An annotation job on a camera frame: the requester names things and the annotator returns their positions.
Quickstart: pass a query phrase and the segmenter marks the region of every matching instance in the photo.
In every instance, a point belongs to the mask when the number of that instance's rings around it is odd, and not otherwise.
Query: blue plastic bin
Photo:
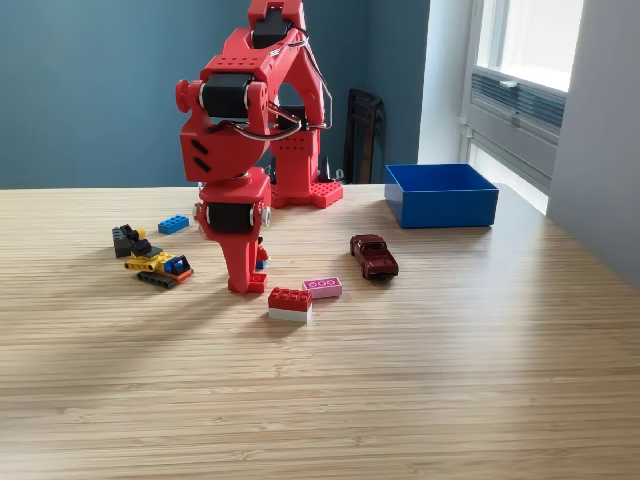
[[[385,183],[402,228],[493,225],[498,189],[470,165],[389,165]]]

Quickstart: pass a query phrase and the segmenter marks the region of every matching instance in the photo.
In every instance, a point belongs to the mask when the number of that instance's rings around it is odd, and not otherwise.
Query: red lego brick
[[[269,308],[306,312],[311,308],[311,292],[274,288],[269,295]]]

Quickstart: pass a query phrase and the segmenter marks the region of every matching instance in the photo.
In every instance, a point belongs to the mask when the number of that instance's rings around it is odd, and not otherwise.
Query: hole
[[[198,150],[203,155],[207,155],[209,153],[209,150],[207,150],[207,147],[202,145],[197,140],[191,140],[191,145],[193,145],[195,147],[195,149]]]
[[[206,163],[204,163],[198,157],[193,157],[193,161],[195,162],[196,165],[198,165],[205,172],[209,173],[211,171],[211,167],[209,165],[207,165]]]

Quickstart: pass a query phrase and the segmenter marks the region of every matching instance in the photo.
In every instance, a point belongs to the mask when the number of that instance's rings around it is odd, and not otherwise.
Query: white wall
[[[585,0],[549,216],[640,287],[638,19],[638,0]]]
[[[455,163],[473,0],[431,0],[418,163]]]

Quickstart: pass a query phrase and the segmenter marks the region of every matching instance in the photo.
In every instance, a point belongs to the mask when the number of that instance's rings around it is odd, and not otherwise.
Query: window
[[[569,91],[583,0],[485,0],[477,65]]]
[[[373,252],[376,250],[386,250],[387,246],[384,243],[367,243],[364,246],[363,251],[365,252]]]
[[[474,0],[460,123],[473,146],[548,193],[583,0]]]

